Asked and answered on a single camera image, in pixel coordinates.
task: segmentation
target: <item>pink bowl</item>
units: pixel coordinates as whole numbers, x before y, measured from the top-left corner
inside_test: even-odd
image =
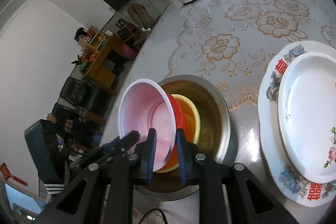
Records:
[[[174,148],[176,125],[172,105],[165,91],[154,81],[139,79],[128,86],[118,112],[118,130],[123,138],[132,130],[146,140],[150,128],[157,132],[154,171],[164,167]],[[135,145],[128,151],[132,153]]]

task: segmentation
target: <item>pink rose decoration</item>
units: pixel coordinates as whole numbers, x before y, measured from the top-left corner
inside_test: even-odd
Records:
[[[328,159],[329,159],[330,161],[332,161],[332,160],[335,160],[335,158],[336,158],[336,148],[335,148],[335,147],[332,147],[332,148],[330,148],[330,150],[329,150],[329,156],[328,156]]]

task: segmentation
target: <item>floral plate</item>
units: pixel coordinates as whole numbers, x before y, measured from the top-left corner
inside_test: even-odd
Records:
[[[306,52],[322,52],[336,58],[335,49],[316,41],[299,41],[285,46],[270,61],[261,82],[258,95],[258,114],[262,151],[276,185],[290,200],[303,206],[316,207],[335,197],[336,180],[318,184],[305,179],[288,158],[278,125],[277,101],[282,75],[290,62]]]

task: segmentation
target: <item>yellow bowl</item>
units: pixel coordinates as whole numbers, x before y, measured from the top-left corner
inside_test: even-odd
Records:
[[[182,112],[185,115],[185,138],[188,142],[192,142],[194,144],[198,144],[198,140],[200,138],[200,130],[201,130],[201,119],[200,114],[194,103],[179,94],[172,94],[172,96],[176,99],[178,104],[180,105]],[[179,160],[177,155],[176,145],[174,146],[172,155],[166,165],[162,167],[160,170],[157,170],[156,173],[165,173],[176,169],[179,166]]]

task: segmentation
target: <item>stainless steel basin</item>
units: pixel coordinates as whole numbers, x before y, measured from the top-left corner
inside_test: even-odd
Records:
[[[192,100],[201,118],[199,151],[222,163],[231,127],[227,105],[216,87],[194,75],[173,76],[159,85],[170,94],[180,94]],[[136,186],[135,189],[148,198],[171,201],[191,195],[198,190],[198,186],[183,186],[179,169],[175,169],[167,173],[153,173],[149,186]]]

